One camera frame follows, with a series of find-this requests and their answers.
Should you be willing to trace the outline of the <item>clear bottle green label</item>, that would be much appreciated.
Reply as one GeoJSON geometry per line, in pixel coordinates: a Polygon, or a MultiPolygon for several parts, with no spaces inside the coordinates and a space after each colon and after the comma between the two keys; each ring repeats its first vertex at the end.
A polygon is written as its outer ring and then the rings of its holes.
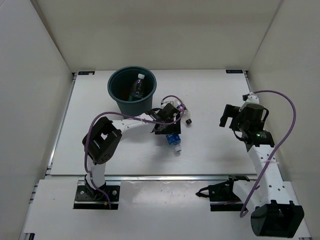
{"type": "Polygon", "coordinates": [[[139,73],[137,75],[137,80],[131,86],[128,101],[134,102],[141,100],[145,93],[145,75],[139,73]]]}

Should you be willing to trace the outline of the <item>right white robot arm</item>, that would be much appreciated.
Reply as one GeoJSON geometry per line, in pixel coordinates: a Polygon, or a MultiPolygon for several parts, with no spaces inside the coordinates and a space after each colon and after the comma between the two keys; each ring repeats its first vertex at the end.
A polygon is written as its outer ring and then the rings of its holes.
{"type": "Polygon", "coordinates": [[[231,118],[230,129],[241,132],[237,139],[245,144],[258,178],[255,181],[236,180],[225,186],[230,200],[240,199],[250,214],[253,233],[258,237],[292,239],[305,216],[303,207],[289,195],[274,157],[272,134],[264,129],[269,111],[259,104],[244,107],[227,104],[220,127],[231,118]]]}

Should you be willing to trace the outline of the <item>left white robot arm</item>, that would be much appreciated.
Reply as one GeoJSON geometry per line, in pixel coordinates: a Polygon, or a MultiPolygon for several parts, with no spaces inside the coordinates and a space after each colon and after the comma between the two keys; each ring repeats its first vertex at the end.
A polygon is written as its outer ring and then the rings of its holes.
{"type": "Polygon", "coordinates": [[[92,121],[82,139],[84,146],[85,187],[93,200],[107,196],[106,163],[113,157],[119,143],[143,134],[168,135],[181,133],[181,119],[185,107],[165,102],[139,116],[118,112],[103,112],[92,121]]]}

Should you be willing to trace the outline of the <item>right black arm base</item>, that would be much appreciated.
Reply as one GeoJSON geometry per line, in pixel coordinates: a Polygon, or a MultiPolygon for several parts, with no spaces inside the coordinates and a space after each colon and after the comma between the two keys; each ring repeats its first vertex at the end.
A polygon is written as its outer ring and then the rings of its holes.
{"type": "Polygon", "coordinates": [[[199,198],[208,198],[211,212],[239,212],[243,203],[233,192],[237,181],[249,182],[247,176],[231,175],[224,182],[211,184],[201,188],[195,195],[199,198]]]}

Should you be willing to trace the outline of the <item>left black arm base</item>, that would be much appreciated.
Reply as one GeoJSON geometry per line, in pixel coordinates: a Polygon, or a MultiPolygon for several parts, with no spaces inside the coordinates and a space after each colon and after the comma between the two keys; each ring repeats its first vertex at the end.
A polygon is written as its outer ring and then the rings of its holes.
{"type": "Polygon", "coordinates": [[[118,210],[120,185],[104,184],[100,190],[91,188],[86,180],[79,181],[73,208],[77,210],[118,210]]]}

